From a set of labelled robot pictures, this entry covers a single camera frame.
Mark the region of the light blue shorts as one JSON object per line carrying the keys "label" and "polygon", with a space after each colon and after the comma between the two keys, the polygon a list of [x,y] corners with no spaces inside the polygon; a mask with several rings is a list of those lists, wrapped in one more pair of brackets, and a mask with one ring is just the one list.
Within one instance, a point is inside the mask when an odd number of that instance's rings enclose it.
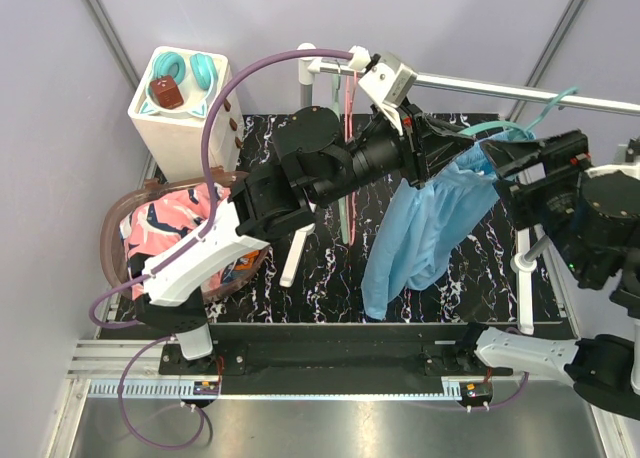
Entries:
{"label": "light blue shorts", "polygon": [[423,291],[448,269],[453,250],[498,203],[497,175],[478,143],[423,188],[403,179],[380,224],[361,282],[364,313],[382,320],[405,288]]}

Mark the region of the pink patterned shorts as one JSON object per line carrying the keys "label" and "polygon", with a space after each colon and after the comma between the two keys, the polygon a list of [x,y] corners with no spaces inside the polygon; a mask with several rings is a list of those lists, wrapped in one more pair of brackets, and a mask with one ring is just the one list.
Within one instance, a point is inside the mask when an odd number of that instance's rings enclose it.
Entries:
{"label": "pink patterned shorts", "polygon": [[161,254],[186,237],[210,215],[205,183],[169,192],[135,208],[119,223],[129,279],[136,278],[148,257]]}

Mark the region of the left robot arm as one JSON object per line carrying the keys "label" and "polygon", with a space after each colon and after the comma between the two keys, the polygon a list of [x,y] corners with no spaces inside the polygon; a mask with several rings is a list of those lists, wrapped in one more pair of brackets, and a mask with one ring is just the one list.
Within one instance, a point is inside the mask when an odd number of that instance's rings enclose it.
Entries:
{"label": "left robot arm", "polygon": [[346,141],[329,108],[309,106],[291,115],[272,136],[276,156],[231,187],[208,220],[165,252],[145,260],[137,318],[176,337],[181,362],[196,374],[215,364],[200,285],[236,259],[315,221],[314,210],[398,171],[423,186],[473,138],[461,128],[400,107],[394,127],[376,112],[358,138]]}

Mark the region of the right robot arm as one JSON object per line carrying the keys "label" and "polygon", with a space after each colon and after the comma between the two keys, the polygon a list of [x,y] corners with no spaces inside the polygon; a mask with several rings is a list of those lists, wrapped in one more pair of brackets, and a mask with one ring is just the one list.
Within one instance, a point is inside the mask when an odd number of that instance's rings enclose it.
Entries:
{"label": "right robot arm", "polygon": [[[581,289],[619,282],[609,299],[639,319],[639,141],[620,163],[595,166],[579,130],[532,141],[486,139],[480,147],[517,230],[539,225]],[[454,362],[533,373],[570,386],[602,410],[639,417],[639,340],[611,334],[553,341],[472,323]]]}

